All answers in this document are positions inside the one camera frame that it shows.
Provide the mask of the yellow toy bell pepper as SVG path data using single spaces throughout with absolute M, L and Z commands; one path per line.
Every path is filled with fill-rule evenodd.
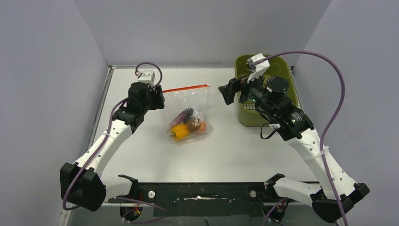
M 188 130 L 188 127 L 186 124 L 179 124 L 174 126 L 171 129 L 171 137 L 174 139 L 174 141 L 180 141 L 182 139 L 185 139 L 187 136 L 190 135 L 190 131 Z

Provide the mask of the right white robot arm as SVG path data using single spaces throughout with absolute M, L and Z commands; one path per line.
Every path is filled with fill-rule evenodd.
M 317 179 L 317 183 L 307 184 L 276 174 L 264 184 L 266 198 L 301 202 L 311 206 L 322 220 L 337 222 L 370 190 L 366 184 L 352 179 L 336 162 L 328 147 L 322 144 L 312 121 L 287 96 L 289 86 L 282 77 L 253 81 L 243 77 L 229 80 L 219 87 L 219 92 L 227 105 L 234 102 L 236 93 L 240 102 L 252 101 L 256 111 L 297 151 Z

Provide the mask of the clear zip top bag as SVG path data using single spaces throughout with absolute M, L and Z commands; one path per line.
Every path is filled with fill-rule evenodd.
M 207 118 L 210 85 L 201 84 L 164 90 L 160 111 L 165 133 L 174 143 L 201 139 L 213 131 Z

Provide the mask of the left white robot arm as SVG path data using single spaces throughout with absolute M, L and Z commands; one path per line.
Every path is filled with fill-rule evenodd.
M 143 82 L 134 82 L 128 97 L 112 109 L 108 126 L 96 142 L 74 163 L 65 163 L 60 169 L 62 208 L 98 210 L 108 199 L 131 193 L 134 178 L 119 175 L 103 179 L 102 174 L 120 146 L 143 123 L 149 110 L 164 108 L 161 85 L 151 88 Z

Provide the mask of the dark green toy avocado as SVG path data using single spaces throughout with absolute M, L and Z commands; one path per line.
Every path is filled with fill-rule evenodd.
M 204 119 L 203 119 L 203 113 L 201 110 L 192 109 L 192 114 L 190 116 L 190 120 L 192 121 L 192 123 L 194 124 L 200 124 Z

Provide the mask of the purple toy eggplant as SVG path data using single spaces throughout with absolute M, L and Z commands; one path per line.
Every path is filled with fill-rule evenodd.
M 168 125 L 166 131 L 170 131 L 174 126 L 179 125 L 181 123 L 186 123 L 186 121 L 190 118 L 192 114 L 193 108 L 186 108 L 182 112 L 180 112 Z

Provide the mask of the olive green plastic basket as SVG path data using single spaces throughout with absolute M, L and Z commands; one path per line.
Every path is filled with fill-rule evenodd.
M 265 98 L 271 101 L 273 106 L 279 107 L 282 104 L 291 103 L 299 107 L 299 100 L 295 90 L 292 70 L 286 61 L 281 57 L 273 57 L 268 60 L 270 66 L 263 73 L 262 88 L 256 86 Z M 243 103 L 238 103 L 238 120 L 246 127 L 260 127 L 268 125 L 267 117 L 262 117 L 256 109 L 266 111 L 263 103 L 248 99 Z

